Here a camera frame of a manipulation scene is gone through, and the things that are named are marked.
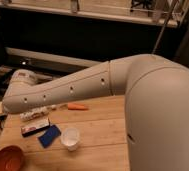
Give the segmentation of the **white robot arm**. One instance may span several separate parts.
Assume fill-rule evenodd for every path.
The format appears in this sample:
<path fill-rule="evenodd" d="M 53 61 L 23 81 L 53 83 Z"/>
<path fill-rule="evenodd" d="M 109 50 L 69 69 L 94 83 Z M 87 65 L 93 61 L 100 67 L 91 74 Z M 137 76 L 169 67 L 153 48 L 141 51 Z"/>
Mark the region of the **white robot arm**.
<path fill-rule="evenodd" d="M 189 171 L 189 68 L 154 54 L 102 62 L 50 82 L 14 72 L 3 109 L 122 95 L 131 171 Z"/>

